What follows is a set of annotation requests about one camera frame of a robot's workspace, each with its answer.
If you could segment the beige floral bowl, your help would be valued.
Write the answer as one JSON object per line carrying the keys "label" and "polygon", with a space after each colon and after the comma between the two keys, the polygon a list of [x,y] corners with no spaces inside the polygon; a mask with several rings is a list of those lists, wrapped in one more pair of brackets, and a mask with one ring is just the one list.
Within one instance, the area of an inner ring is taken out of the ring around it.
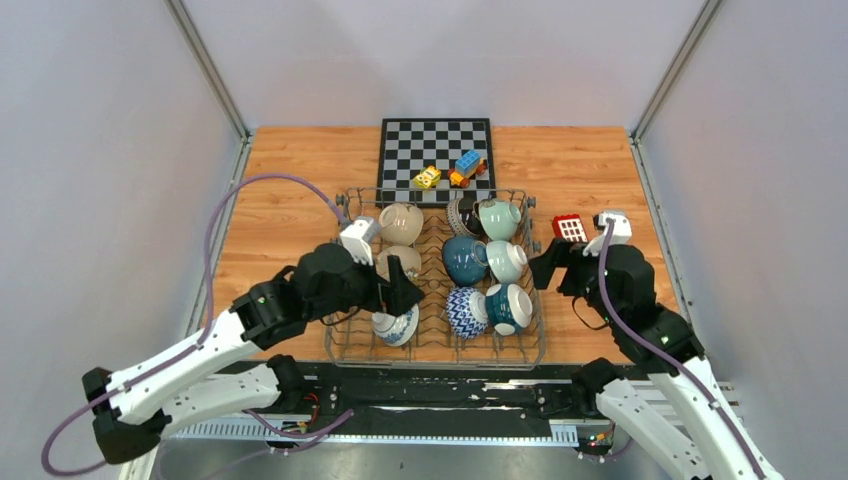
{"label": "beige floral bowl", "polygon": [[387,247],[380,252],[376,260],[376,271],[379,276],[386,280],[390,279],[388,263],[388,259],[390,256],[398,257],[405,275],[411,281],[415,281],[418,279],[419,273],[422,268],[420,254],[415,249],[409,246],[400,245]]}

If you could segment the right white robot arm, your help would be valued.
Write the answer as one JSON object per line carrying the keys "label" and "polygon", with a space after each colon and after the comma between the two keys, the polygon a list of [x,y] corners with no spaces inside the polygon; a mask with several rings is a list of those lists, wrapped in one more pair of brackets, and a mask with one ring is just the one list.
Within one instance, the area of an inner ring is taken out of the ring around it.
{"label": "right white robot arm", "polygon": [[605,358],[571,375],[571,403],[584,417],[602,415],[623,428],[675,479],[779,479],[724,396],[691,325],[657,300],[655,271],[632,245],[554,239],[529,268],[537,289],[565,271],[558,292],[582,298],[605,318],[619,350],[646,374],[681,422],[647,404],[623,370]]}

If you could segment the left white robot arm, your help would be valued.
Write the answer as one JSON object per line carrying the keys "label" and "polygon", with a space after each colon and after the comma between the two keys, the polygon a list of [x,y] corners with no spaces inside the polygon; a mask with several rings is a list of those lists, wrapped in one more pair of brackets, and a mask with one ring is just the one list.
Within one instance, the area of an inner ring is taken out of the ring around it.
{"label": "left white robot arm", "polygon": [[399,261],[390,261],[382,278],[343,246],[321,244],[251,287],[204,330],[135,366],[84,374],[99,450],[106,463],[118,465],[207,419],[267,407],[296,412],[307,387],[292,356],[276,355],[236,375],[220,370],[303,334],[312,321],[361,311],[400,316],[424,296]]}

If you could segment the blue floral white bowl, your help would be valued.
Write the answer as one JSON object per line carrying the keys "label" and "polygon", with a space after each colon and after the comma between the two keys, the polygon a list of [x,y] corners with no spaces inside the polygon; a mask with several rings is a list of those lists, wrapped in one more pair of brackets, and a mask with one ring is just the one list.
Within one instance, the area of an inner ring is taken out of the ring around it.
{"label": "blue floral white bowl", "polygon": [[371,316],[374,334],[386,345],[400,347],[411,340],[416,332],[420,308],[415,304],[409,311],[399,316],[375,312]]}

